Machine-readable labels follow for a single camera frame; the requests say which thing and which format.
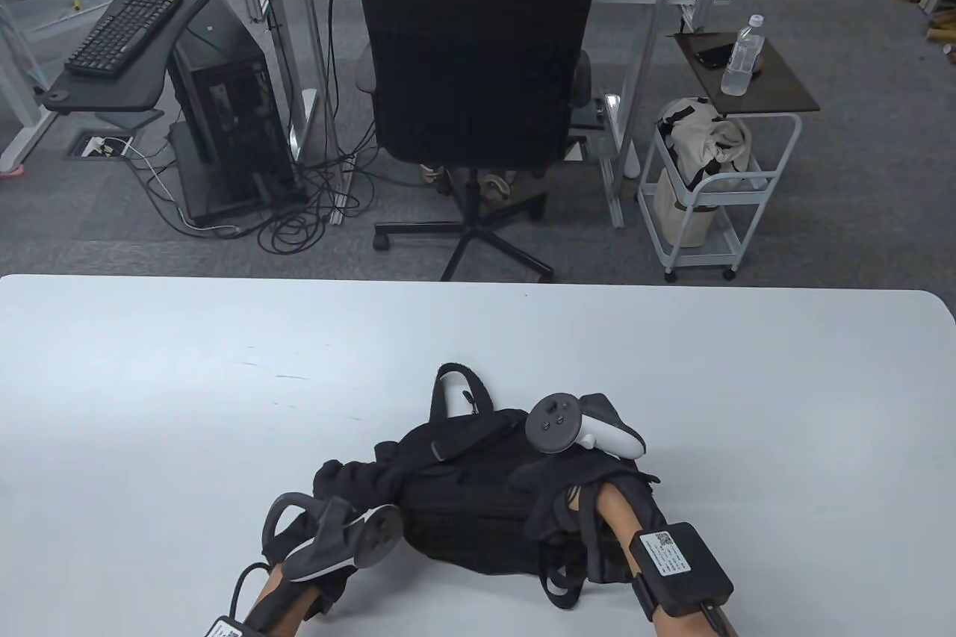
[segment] brown tabletop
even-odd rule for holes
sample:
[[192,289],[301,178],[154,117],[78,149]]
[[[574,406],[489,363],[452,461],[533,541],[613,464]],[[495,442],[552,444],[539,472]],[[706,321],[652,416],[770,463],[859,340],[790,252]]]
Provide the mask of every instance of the brown tabletop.
[[702,50],[732,44],[737,40],[735,32],[715,32],[700,35],[675,35],[683,56],[690,63],[707,97],[713,102],[720,114],[776,114],[776,112],[817,112],[820,105],[801,81],[793,74],[780,53],[764,40],[764,49],[760,56],[764,66],[760,74],[754,75],[751,86],[743,97],[731,97],[720,91],[720,80],[724,77],[724,68],[707,69],[694,56]]

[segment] qr code label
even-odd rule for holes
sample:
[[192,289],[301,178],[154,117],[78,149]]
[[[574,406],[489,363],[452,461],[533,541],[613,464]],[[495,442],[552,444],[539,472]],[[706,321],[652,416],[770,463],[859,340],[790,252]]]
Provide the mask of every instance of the qr code label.
[[236,630],[231,624],[217,620],[216,624],[213,624],[211,630],[206,633],[205,637],[242,637],[242,633]]
[[682,572],[690,572],[690,565],[684,558],[680,548],[674,544],[674,539],[670,532],[650,532],[648,535],[641,535],[641,543],[648,551],[654,562],[655,568],[658,568],[660,575],[680,575]]

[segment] chair backrest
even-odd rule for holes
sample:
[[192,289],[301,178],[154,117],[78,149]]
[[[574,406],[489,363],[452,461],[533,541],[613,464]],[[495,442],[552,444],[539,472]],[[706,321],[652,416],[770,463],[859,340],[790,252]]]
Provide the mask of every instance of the chair backrest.
[[591,0],[362,0],[379,145],[396,159],[543,169],[566,149]]

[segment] side table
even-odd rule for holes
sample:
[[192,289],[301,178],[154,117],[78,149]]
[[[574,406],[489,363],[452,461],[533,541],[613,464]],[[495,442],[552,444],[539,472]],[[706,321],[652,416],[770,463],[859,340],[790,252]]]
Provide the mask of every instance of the side table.
[[[677,41],[680,50],[683,51],[683,56],[690,63],[707,97],[710,98],[711,104],[721,115],[734,119],[783,117],[793,122],[793,132],[789,141],[786,142],[783,155],[774,169],[762,169],[757,163],[755,153],[751,153],[751,162],[745,172],[708,176],[697,187],[694,187],[694,190],[689,190],[684,186],[682,176],[677,169],[676,157],[671,154],[665,145],[665,141],[663,141],[662,133],[660,133],[660,123],[658,122],[641,173],[641,182],[639,182],[634,198],[641,205],[641,213],[645,217],[645,223],[648,224],[648,231],[651,240],[654,242],[658,259],[665,268],[665,281],[668,283],[677,281],[676,269],[682,266],[724,266],[724,278],[727,281],[733,281],[736,278],[744,254],[747,252],[747,248],[750,246],[757,230],[757,225],[760,223],[760,218],[767,208],[769,198],[774,194],[774,189],[781,174],[783,174],[783,170],[786,169],[786,163],[789,162],[789,157],[791,157],[796,141],[798,141],[800,132],[802,132],[803,120],[800,115],[807,112],[817,112],[820,109],[769,40],[765,40],[764,49],[760,55],[764,63],[761,73],[754,76],[747,93],[742,97],[731,97],[723,94],[720,90],[721,78],[724,76],[723,68],[707,69],[697,60],[695,53],[722,44],[733,43],[736,37],[736,33],[721,32],[699,35],[682,34],[676,35],[674,39]],[[650,207],[657,190],[657,184],[648,184],[648,176],[650,176],[650,170],[656,156],[660,156],[660,159],[662,159],[680,208],[686,208],[680,235],[673,246],[669,245],[663,238],[663,233],[657,224],[657,218]],[[707,187],[710,184],[715,181],[727,180],[732,176],[741,179],[740,184],[734,190],[730,190],[730,192],[707,192]],[[747,230],[744,231],[742,239],[730,221],[727,210],[724,209],[727,206],[741,205],[755,205],[757,207],[754,218],[752,218]],[[690,217],[694,209],[714,206],[717,207],[717,217],[715,217],[710,233],[707,235],[706,243],[703,246],[693,248],[683,247],[682,242],[686,236],[687,226],[690,224]]]

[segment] black keyboard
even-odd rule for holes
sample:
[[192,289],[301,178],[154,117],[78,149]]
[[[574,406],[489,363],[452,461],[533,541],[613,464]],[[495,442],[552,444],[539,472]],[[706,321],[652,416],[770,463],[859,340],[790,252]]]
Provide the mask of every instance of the black keyboard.
[[181,3],[182,0],[125,0],[119,12],[99,19],[64,66],[71,74],[116,77],[143,51]]

